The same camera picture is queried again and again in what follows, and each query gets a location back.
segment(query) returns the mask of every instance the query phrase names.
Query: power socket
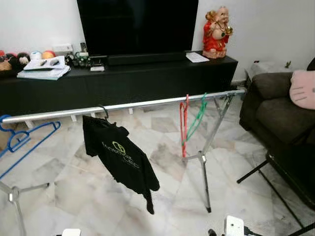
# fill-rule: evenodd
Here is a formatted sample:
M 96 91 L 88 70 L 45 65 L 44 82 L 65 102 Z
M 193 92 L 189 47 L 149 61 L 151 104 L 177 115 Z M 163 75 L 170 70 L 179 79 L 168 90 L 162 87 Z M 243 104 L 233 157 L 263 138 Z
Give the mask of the power socket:
M 73 47 L 70 43 L 57 44 L 57 45 L 53 45 L 53 51 L 68 53 L 68 52 L 73 52 Z
M 225 236 L 244 236 L 244 221 L 228 215 L 224 221 Z

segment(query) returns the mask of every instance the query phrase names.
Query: tv screen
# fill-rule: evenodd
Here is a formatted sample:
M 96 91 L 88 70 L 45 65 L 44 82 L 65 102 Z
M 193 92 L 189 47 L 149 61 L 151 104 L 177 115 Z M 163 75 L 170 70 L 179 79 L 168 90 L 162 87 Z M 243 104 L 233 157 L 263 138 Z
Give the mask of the tv screen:
M 90 56 L 191 50 L 198 0 L 77 0 Z

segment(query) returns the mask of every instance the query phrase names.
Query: clothes drying rack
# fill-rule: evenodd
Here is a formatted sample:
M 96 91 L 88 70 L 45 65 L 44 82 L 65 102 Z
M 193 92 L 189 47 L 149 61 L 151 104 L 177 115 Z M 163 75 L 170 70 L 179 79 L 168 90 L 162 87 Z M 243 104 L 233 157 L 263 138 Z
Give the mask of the clothes drying rack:
M 202 94 L 202 95 L 189 96 L 190 102 L 201 100 L 202 98 L 204 98 L 205 100 L 213 99 L 216 105 L 217 112 L 219 114 L 219 118 L 216 120 L 212 130 L 210 131 L 203 149 L 200 150 L 194 156 L 183 158 L 183 161 L 186 161 L 186 162 L 192 159 L 199 159 L 201 163 L 203 181 L 205 185 L 204 189 L 205 189 L 205 198 L 206 198 L 206 209 L 209 213 L 211 212 L 211 205 L 210 205 L 207 172 L 206 172 L 206 152 L 208 151 L 210 145 L 212 144 L 214 136 L 219 129 L 219 126 L 224 118 L 224 115 L 226 114 L 227 109 L 230 106 L 232 98 L 236 95 L 242 95 L 242 94 L 245 94 L 244 89 L 215 92 L 215 93 L 209 93 L 207 95 Z M 222 107 L 219 105 L 219 102 L 217 101 L 218 98 L 225 98 L 224 104 Z M 3 119 L 2 122 L 3 123 L 17 123 L 17 122 L 31 123 L 33 120 L 60 118 L 60 117 L 68 117 L 68 116 L 71 116 L 72 120 L 76 120 L 75 119 L 76 115 L 94 114 L 97 112 L 103 112 L 104 109 L 108 111 L 119 110 L 119 109 L 131 109 L 131 108 L 140 108 L 140 107 L 146 107 L 146 106 L 165 105 L 165 104 L 170 104 L 170 103 L 175 103 L 175 102 L 182 102 L 185 100 L 186 100 L 186 97 L 177 97 L 177 98 L 168 98 L 168 99 L 146 101 L 146 102 L 135 102 L 135 103 L 104 106 L 103 108 L 98 106 L 98 107 L 66 110 L 66 111 L 47 112 L 47 113 L 39 113 L 39 114 L 32 114 L 32 115 L 8 117 L 8 118 Z

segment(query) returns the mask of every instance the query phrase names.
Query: hello kitty pillow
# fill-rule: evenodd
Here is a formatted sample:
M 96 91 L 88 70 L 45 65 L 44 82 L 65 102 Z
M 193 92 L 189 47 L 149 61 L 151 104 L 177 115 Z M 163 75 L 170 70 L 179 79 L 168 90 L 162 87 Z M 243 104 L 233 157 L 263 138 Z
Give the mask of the hello kitty pillow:
M 299 107 L 315 110 L 315 71 L 296 70 L 291 83 L 292 102 Z

